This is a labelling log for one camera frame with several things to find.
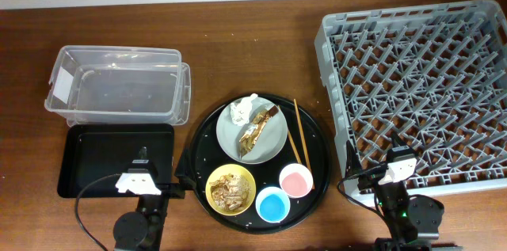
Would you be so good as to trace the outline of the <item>yellow bowl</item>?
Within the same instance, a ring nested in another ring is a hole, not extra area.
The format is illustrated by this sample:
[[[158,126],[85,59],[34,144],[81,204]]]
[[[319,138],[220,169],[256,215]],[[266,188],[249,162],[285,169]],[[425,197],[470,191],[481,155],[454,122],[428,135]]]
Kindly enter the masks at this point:
[[[246,211],[257,194],[256,182],[248,169],[226,164],[208,177],[205,195],[212,209],[221,215],[235,216]]]

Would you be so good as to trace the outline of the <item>food scraps pile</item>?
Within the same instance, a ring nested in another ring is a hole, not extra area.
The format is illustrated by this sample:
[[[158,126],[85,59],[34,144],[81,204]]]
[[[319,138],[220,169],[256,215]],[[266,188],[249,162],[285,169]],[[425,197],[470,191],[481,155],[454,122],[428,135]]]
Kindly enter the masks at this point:
[[[237,212],[246,208],[250,185],[243,175],[229,173],[210,184],[212,199],[223,211]]]

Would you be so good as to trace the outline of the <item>pink cup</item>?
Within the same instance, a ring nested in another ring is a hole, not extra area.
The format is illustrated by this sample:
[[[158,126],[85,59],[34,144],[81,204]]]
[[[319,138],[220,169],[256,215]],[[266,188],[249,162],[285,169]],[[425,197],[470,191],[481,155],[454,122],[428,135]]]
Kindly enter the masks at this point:
[[[279,184],[290,198],[302,198],[313,188],[311,171],[304,165],[292,163],[286,165],[279,175]]]

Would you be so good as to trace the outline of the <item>gold foil wrapper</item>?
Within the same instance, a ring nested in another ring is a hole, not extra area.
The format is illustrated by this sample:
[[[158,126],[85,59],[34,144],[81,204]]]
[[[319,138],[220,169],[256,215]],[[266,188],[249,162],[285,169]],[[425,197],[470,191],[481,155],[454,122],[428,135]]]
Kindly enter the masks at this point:
[[[239,139],[239,158],[247,155],[256,145],[266,124],[279,112],[279,109],[273,105],[270,108],[263,108],[246,125],[246,129]]]

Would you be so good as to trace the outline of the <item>blue cup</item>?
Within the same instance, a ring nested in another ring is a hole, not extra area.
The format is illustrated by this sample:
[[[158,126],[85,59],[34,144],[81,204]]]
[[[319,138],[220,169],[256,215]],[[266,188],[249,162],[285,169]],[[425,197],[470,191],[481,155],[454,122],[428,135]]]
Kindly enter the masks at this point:
[[[269,223],[282,222],[288,216],[290,207],[287,193],[278,187],[263,188],[255,200],[257,214]]]

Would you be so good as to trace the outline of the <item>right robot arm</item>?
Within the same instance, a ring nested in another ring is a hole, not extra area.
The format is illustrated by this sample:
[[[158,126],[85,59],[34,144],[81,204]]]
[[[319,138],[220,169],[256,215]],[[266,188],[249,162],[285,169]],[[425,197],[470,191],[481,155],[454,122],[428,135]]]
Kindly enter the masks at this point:
[[[386,160],[363,169],[353,144],[346,143],[347,166],[337,190],[349,201],[378,215],[386,224],[389,238],[377,238],[374,250],[430,250],[439,238],[444,205],[429,196],[410,195],[404,181],[415,172],[418,152],[397,134]],[[373,191],[374,207],[368,207],[346,194],[346,181],[358,181],[358,188]]]

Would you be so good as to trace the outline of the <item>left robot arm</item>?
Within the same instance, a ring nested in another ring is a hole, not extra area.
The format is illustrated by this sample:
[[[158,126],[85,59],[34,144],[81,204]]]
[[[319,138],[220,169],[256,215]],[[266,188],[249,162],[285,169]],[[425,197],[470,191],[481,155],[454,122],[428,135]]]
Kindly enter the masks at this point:
[[[137,208],[121,215],[113,227],[115,250],[159,250],[170,199],[183,199],[196,187],[184,159],[177,164],[177,183],[157,184],[158,170],[144,146],[122,173],[115,187],[119,193],[138,196]]]

